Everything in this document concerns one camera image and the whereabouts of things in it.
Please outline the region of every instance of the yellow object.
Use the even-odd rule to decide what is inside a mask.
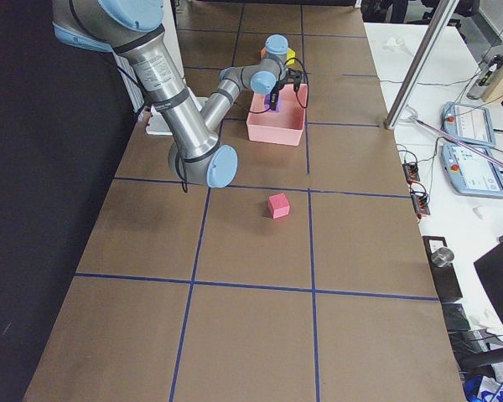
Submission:
[[[266,52],[267,51],[265,50],[265,48],[261,49],[261,59],[265,57]],[[291,48],[288,48],[287,60],[292,59],[293,57],[296,57],[296,52],[294,50],[292,50]],[[291,64],[294,64],[294,60],[291,60],[287,63],[287,65],[291,65]]]

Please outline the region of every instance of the device screen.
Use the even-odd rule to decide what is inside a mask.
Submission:
[[[475,149],[486,153],[484,148]],[[453,147],[453,154],[459,163],[466,188],[495,192],[502,190],[489,161],[464,147]]]
[[[485,112],[474,107],[456,105],[456,132],[460,137],[490,142],[486,129]]]

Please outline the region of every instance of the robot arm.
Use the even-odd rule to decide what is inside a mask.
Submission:
[[[213,130],[243,89],[267,95],[285,79],[284,37],[269,38],[267,55],[259,64],[222,71],[218,89],[199,112],[163,43],[160,1],[54,0],[53,11],[54,32],[61,42],[128,59],[173,133],[169,166],[177,176],[214,188],[231,182],[236,152],[221,145]]]

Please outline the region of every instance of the blue and white control device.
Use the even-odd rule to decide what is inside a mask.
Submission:
[[[495,147],[495,133],[486,107],[447,102],[443,107],[443,130],[463,142]]]
[[[53,0],[52,8],[60,42],[129,61],[170,127],[169,168],[183,183],[219,188],[233,180],[238,157],[215,129],[244,89],[267,95],[286,78],[285,37],[270,36],[258,64],[222,71],[218,88],[198,111],[164,45],[162,0]]]
[[[492,156],[488,147],[479,146],[475,149]],[[452,143],[443,145],[442,162],[458,193],[475,197],[503,198],[503,176],[492,162]]]

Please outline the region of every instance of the black wall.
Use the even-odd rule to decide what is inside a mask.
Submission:
[[[0,1],[0,401],[23,397],[133,126],[119,74],[51,22],[50,1]]]

